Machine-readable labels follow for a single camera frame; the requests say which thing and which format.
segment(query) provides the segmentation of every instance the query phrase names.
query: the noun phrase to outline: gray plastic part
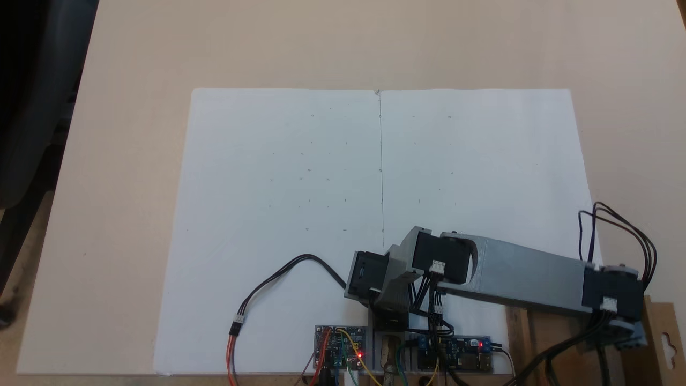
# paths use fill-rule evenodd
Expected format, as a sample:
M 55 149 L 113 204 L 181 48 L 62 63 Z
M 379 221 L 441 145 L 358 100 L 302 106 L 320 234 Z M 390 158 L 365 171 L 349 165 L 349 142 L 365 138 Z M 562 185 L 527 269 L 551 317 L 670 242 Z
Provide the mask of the gray plastic part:
M 582 306 L 586 262 L 481 236 L 444 232 L 440 237 L 471 244 L 473 272 L 466 284 L 441 282 L 439 290 L 564 315 L 593 311 Z

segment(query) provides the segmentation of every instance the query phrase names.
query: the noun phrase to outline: hanging hole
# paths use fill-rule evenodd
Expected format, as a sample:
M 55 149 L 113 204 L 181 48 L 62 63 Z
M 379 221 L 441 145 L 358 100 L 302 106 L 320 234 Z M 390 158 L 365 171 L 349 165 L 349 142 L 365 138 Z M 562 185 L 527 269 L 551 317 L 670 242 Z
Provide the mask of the hanging hole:
M 673 369 L 674 368 L 674 356 L 676 355 L 676 347 L 672 345 L 670 342 L 670 336 L 668 333 L 663 332 L 661 335 L 662 338 L 662 349 L 665 352 L 665 359 L 667 360 L 667 368 L 668 369 Z

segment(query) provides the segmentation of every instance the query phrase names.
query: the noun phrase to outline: pencil mark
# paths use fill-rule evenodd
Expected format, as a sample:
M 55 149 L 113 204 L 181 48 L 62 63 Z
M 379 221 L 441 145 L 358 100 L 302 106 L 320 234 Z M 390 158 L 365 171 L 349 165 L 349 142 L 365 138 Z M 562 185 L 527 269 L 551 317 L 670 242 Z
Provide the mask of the pencil mark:
M 379 158 L 381 161 L 381 232 L 383 233 L 383 229 L 386 228 L 386 224 L 384 221 L 386 220 L 386 216 L 383 214 L 383 120 L 381 120 L 381 90 L 377 93 L 379 96 Z M 381 235 L 381 246 L 386 247 L 386 235 Z

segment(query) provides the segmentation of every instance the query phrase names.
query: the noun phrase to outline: green wire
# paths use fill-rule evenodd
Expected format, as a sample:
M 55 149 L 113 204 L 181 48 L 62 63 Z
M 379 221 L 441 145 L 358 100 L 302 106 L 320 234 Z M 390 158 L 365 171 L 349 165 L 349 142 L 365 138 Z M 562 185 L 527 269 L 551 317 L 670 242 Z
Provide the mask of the green wire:
M 355 382 L 355 377 L 353 376 L 353 372 L 350 371 L 350 368 L 348 367 L 348 352 L 345 350 L 345 335 L 343 335 L 343 332 L 341 334 L 341 348 L 343 349 L 343 358 L 345 360 L 345 368 L 348 370 L 348 374 L 350 374 L 350 379 L 353 381 L 355 386 L 359 386 L 357 382 Z
M 405 376 L 405 369 L 403 369 L 403 365 L 400 363 L 400 353 L 403 351 L 403 348 L 405 348 L 404 343 L 398 346 L 398 349 L 395 350 L 395 366 L 398 368 L 398 374 L 400 374 L 400 379 L 403 380 L 403 385 L 409 386 L 407 383 L 407 377 Z

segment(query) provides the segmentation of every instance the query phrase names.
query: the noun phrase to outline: blue circuit board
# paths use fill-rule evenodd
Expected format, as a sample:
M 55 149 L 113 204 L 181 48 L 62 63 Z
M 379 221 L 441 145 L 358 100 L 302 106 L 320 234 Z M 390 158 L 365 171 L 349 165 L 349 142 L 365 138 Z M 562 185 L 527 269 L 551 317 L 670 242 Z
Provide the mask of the blue circuit board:
M 433 370 L 436 366 L 436 352 L 429 349 L 427 337 L 417 336 L 417 368 Z M 490 337 L 454 336 L 444 337 L 439 343 L 445 351 L 448 366 L 456 371 L 491 372 L 493 360 Z

